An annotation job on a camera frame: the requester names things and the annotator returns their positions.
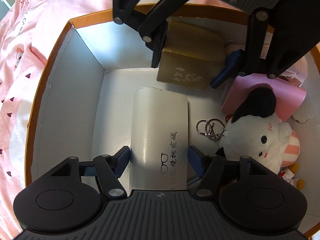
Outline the pink cloud-print duvet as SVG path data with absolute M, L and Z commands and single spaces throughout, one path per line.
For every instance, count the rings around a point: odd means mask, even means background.
M 1 239 L 20 225 L 13 201 L 24 189 L 31 106 L 47 59 L 65 24 L 112 8 L 112 0 L 15 0 L 1 19 Z

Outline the white cat plush keychain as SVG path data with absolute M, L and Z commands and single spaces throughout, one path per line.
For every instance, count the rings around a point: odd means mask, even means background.
M 304 180 L 295 178 L 299 165 L 300 140 L 290 124 L 269 110 L 250 110 L 245 100 L 227 121 L 219 148 L 228 161 L 247 155 L 283 178 L 304 189 Z

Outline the white glasses case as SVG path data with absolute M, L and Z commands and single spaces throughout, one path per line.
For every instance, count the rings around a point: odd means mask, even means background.
M 163 89 L 136 91 L 131 127 L 130 189 L 187 188 L 188 99 Z

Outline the pink card sheet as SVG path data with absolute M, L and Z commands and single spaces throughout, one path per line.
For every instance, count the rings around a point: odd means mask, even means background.
M 262 74 L 237 77 L 223 91 L 221 112 L 233 114 L 248 100 L 250 110 L 269 110 L 286 121 L 301 106 L 306 90 L 283 79 L 268 79 Z

